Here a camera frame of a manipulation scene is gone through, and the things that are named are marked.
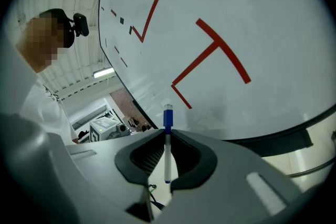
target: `ceiling light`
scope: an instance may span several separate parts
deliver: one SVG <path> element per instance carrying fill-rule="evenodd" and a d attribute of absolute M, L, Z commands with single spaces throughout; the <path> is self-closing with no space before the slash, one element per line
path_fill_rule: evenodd
<path fill-rule="evenodd" d="M 93 76 L 94 78 L 98 78 L 98 77 L 104 76 L 112 72 L 114 72 L 114 69 L 112 67 L 109 67 L 109 68 L 105 68 L 105 69 L 94 72 Z"/>

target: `white board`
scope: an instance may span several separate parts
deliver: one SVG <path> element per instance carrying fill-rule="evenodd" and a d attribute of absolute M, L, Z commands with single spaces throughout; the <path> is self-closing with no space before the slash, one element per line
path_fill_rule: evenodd
<path fill-rule="evenodd" d="M 250 138 L 336 104 L 335 25 L 323 0 L 100 0 L 99 32 L 158 127 L 169 103 L 176 129 Z"/>

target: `person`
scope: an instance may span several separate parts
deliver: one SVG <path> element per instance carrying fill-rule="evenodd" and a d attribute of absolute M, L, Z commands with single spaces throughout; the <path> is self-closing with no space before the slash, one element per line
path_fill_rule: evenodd
<path fill-rule="evenodd" d="M 40 73 L 57 59 L 60 48 L 71 47 L 74 38 L 65 12 L 50 9 L 29 21 L 17 44 L 17 51 L 35 73 Z M 62 101 L 39 79 L 31 88 L 19 115 L 38 123 L 47 133 L 60 135 L 65 145 L 78 144 Z"/>

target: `white shirt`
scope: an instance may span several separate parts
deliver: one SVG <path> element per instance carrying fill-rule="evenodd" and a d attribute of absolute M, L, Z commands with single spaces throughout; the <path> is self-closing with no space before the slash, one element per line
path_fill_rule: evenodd
<path fill-rule="evenodd" d="M 72 140 L 77 135 L 68 120 L 62 101 L 52 95 L 39 79 L 30 90 L 20 116 L 39 124 L 47 133 L 60 135 L 65 145 L 74 145 Z"/>

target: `ceiling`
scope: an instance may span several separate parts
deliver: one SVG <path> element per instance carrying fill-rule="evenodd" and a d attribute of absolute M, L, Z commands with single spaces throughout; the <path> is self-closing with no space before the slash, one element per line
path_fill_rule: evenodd
<path fill-rule="evenodd" d="M 26 23 L 40 12 L 51 8 L 62 8 L 72 19 L 75 13 L 86 16 L 90 34 L 88 37 L 75 38 L 71 48 L 58 55 L 57 61 L 38 76 L 53 93 L 72 92 L 87 84 L 93 72 L 109 67 L 100 46 L 98 35 L 99 0 L 13 0 L 4 20 L 4 29 L 12 45 L 16 45 Z"/>

